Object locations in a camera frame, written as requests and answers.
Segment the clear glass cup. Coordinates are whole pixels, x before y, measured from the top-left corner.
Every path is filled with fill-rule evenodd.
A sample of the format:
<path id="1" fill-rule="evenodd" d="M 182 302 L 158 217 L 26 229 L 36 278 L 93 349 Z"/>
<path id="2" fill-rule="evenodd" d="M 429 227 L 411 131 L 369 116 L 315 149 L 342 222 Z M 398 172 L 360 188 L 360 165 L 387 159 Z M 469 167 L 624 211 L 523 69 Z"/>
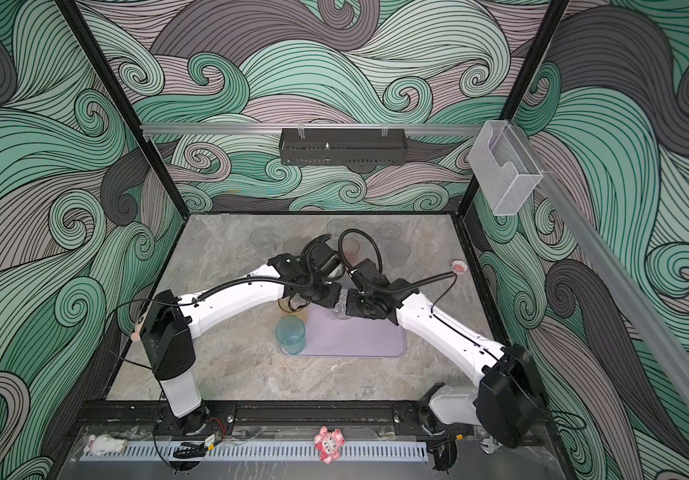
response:
<path id="1" fill-rule="evenodd" d="M 257 250 L 274 251 L 274 232 L 270 228 L 258 228 L 250 234 L 250 243 Z"/>
<path id="2" fill-rule="evenodd" d="M 346 313 L 346 306 L 342 303 L 334 305 L 334 308 L 332 308 L 332 315 L 339 320 L 349 319 L 349 315 Z"/>
<path id="3" fill-rule="evenodd" d="M 402 229 L 395 223 L 384 223 L 377 228 L 377 234 L 383 241 L 392 242 L 400 240 Z"/>

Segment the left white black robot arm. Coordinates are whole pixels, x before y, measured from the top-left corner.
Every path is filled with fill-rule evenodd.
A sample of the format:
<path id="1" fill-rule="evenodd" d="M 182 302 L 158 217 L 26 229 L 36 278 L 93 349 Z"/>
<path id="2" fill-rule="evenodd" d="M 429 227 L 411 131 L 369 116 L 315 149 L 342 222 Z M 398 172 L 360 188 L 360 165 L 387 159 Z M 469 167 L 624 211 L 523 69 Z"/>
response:
<path id="1" fill-rule="evenodd" d="M 208 417 L 194 372 L 196 338 L 238 314 L 282 299 L 298 297 L 325 308 L 338 303 L 342 286 L 336 282 L 336 271 L 342 260 L 328 244 L 330 238 L 320 235 L 300 255 L 278 254 L 256 270 L 202 292 L 176 296 L 166 290 L 150 300 L 132 341 L 144 346 L 178 423 L 200 426 Z"/>

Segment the teal translucent cup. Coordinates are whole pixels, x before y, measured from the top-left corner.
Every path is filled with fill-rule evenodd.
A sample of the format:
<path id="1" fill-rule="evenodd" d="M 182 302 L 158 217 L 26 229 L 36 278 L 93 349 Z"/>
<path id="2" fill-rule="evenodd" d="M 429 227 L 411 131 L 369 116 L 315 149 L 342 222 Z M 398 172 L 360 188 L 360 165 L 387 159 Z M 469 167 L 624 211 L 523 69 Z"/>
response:
<path id="1" fill-rule="evenodd" d="M 306 347 L 306 326 L 296 316 L 280 319 L 276 325 L 276 341 L 286 354 L 298 355 Z"/>

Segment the yellow translucent cup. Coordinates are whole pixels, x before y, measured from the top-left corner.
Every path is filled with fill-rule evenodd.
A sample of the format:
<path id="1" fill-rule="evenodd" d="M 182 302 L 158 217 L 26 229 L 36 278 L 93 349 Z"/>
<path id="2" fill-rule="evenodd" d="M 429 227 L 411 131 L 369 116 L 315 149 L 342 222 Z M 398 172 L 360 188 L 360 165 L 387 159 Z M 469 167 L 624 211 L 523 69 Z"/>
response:
<path id="1" fill-rule="evenodd" d="M 308 303 L 294 305 L 292 298 L 278 300 L 278 308 L 280 308 L 281 312 L 284 312 L 288 315 L 298 315 L 300 312 L 304 311 L 306 307 L 308 307 Z"/>

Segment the lilac plastic tray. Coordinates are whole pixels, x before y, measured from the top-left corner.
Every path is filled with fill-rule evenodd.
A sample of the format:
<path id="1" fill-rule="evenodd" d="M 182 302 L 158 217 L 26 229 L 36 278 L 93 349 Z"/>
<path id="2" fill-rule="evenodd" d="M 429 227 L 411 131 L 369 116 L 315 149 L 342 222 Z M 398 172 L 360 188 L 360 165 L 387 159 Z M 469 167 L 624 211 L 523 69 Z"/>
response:
<path id="1" fill-rule="evenodd" d="M 388 320 L 340 318 L 334 310 L 304 310 L 304 348 L 298 357 L 396 358 L 406 350 L 404 330 Z"/>

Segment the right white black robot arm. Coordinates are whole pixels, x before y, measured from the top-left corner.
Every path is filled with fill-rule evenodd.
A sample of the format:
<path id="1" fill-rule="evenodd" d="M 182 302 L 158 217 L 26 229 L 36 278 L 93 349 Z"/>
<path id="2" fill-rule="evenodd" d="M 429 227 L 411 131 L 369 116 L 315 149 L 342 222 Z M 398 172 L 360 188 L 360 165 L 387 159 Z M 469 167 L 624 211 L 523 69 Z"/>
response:
<path id="1" fill-rule="evenodd" d="M 380 258 L 352 264 L 344 257 L 342 264 L 353 283 L 346 296 L 347 315 L 388 320 L 421 337 L 471 382 L 466 387 L 440 385 L 425 394 L 416 412 L 424 433 L 448 436 L 454 425 L 480 427 L 488 447 L 520 446 L 542 416 L 543 382 L 522 346 L 505 346 L 467 328 L 420 290 L 440 280 L 455 281 L 456 274 L 390 281 Z"/>

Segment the pink translucent cup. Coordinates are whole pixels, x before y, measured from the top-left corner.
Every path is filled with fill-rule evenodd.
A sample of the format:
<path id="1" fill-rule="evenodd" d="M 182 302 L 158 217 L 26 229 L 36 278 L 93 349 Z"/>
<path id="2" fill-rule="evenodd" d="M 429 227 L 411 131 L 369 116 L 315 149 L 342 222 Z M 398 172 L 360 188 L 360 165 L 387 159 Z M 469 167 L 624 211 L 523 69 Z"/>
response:
<path id="1" fill-rule="evenodd" d="M 344 258 L 351 264 L 354 265 L 359 260 L 360 244 L 354 238 L 344 238 L 342 241 L 342 248 L 340 248 Z"/>

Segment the small pink white toy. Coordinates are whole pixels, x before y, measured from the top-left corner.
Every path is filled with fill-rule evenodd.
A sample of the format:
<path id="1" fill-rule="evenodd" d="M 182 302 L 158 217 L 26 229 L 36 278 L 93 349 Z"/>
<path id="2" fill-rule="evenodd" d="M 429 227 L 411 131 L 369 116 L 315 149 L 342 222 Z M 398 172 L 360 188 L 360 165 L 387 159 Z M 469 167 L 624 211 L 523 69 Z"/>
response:
<path id="1" fill-rule="evenodd" d="M 463 261 L 463 260 L 452 260 L 452 262 L 451 262 L 451 270 L 452 270 L 456 275 L 462 275 L 462 274 L 468 272 L 468 265 L 467 265 L 466 262 Z"/>

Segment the black wall-mounted rack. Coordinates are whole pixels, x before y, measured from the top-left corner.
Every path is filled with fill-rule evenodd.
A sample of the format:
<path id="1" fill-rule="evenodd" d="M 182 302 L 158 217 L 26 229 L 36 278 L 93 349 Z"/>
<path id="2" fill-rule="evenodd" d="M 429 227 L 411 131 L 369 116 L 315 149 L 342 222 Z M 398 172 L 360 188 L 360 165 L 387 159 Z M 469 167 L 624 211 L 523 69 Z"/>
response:
<path id="1" fill-rule="evenodd" d="M 402 165 L 408 142 L 402 129 L 286 128 L 280 135 L 280 159 L 290 166 L 345 166 L 355 172 Z"/>

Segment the clear acrylic wall box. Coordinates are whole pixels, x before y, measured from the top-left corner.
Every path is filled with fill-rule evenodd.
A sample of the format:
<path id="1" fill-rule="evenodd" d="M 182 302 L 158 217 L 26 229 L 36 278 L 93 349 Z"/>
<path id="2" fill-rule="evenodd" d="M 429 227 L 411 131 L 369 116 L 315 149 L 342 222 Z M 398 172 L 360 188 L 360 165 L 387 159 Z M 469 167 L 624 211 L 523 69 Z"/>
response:
<path id="1" fill-rule="evenodd" d="M 525 132 L 506 120 L 486 121 L 467 156 L 494 216 L 514 216 L 542 180 Z"/>

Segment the pink flower toy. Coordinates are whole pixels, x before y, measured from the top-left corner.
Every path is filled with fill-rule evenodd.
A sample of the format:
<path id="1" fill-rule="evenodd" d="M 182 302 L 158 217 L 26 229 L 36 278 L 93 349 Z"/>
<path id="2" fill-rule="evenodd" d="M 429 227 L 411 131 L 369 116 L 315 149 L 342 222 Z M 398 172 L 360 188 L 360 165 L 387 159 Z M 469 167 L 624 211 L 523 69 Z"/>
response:
<path id="1" fill-rule="evenodd" d="M 314 437 L 314 447 L 320 454 L 320 460 L 325 464 L 330 464 L 342 457 L 344 443 L 344 434 L 339 429 L 329 430 L 326 426 L 322 426 Z"/>

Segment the white plush toy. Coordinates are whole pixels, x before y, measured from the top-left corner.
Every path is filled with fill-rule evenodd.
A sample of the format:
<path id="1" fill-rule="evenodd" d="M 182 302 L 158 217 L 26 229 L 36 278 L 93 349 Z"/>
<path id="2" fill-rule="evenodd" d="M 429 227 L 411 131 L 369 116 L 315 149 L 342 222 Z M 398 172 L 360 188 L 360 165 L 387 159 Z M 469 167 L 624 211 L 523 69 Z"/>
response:
<path id="1" fill-rule="evenodd" d="M 84 448 L 85 456 L 106 456 L 122 454 L 126 450 L 128 442 L 125 439 L 114 438 L 108 434 L 90 435 L 88 444 Z"/>

